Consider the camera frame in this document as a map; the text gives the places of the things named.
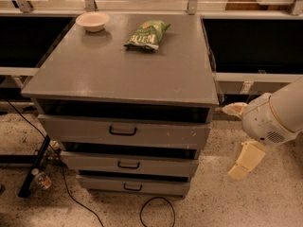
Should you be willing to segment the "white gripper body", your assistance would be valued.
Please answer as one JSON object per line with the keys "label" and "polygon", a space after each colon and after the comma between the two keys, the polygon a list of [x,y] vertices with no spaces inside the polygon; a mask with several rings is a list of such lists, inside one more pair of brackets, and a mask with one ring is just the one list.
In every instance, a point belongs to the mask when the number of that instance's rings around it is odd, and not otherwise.
{"label": "white gripper body", "polygon": [[294,140],[298,132],[286,128],[274,112],[270,99],[271,94],[265,93],[252,100],[242,113],[242,127],[250,138],[263,145],[278,146]]}

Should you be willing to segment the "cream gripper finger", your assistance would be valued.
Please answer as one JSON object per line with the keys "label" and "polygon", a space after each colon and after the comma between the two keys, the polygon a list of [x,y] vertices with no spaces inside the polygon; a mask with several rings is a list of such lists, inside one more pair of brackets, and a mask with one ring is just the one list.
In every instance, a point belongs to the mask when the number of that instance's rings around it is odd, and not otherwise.
{"label": "cream gripper finger", "polygon": [[264,158],[266,147],[255,140],[241,143],[241,153],[235,164],[228,171],[234,180],[244,179]]}
{"label": "cream gripper finger", "polygon": [[228,115],[236,116],[237,118],[242,118],[242,114],[247,107],[244,102],[235,102],[223,107],[223,112]]}

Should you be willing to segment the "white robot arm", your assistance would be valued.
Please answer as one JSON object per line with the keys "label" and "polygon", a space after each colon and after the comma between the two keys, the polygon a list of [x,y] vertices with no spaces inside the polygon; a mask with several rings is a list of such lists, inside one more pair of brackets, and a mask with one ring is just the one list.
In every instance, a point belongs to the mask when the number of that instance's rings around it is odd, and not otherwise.
{"label": "white robot arm", "polygon": [[242,180],[261,162],[267,148],[290,142],[303,131],[303,78],[249,103],[228,104],[223,112],[239,118],[249,136],[228,171],[232,179]]}

